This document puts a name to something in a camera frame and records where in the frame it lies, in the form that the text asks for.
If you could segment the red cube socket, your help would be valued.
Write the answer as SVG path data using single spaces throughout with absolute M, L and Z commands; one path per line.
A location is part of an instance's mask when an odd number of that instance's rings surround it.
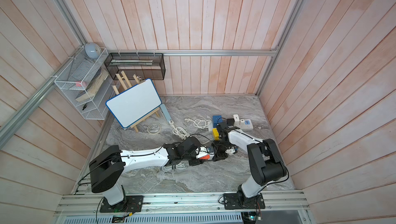
M 210 154 L 204 151 L 200 151 L 196 158 L 199 160 L 209 160 Z

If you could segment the yellow cube socket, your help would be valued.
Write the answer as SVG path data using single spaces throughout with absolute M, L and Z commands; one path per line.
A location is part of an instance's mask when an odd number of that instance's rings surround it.
M 220 134 L 219 134 L 219 131 L 217 130 L 217 128 L 213 128 L 212 129 L 212 136 L 213 136 L 213 139 L 215 141 L 220 141 L 221 140 Z

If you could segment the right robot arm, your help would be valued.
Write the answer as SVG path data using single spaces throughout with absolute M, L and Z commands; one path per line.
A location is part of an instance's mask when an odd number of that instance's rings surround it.
M 236 193 L 241 204 L 256 200 L 265 187 L 289 177 L 274 140 L 258 139 L 235 127 L 214 128 L 212 133 L 213 161 L 225 160 L 239 150 L 248 155 L 251 176 Z

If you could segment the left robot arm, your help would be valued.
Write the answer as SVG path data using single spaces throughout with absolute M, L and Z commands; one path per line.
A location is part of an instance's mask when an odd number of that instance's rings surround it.
M 120 176 L 136 169 L 177 165 L 182 161 L 199 162 L 205 148 L 195 137 L 182 142 L 163 144 L 149 150 L 121 150 L 118 145 L 108 147 L 89 163 L 91 191 L 103 193 L 110 205 L 125 201 Z

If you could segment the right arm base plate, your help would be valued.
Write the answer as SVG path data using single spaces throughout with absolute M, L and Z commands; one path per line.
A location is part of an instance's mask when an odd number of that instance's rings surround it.
M 246 198 L 241 192 L 223 194 L 224 207 L 226 210 L 243 210 L 243 209 L 265 209 L 265 203 L 262 194 Z

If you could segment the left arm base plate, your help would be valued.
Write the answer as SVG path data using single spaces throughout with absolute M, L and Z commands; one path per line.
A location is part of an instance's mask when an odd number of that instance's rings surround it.
M 106 198 L 101 203 L 100 213 L 136 213 L 141 212 L 143 204 L 142 195 L 126 196 L 121 202 L 110 205 Z

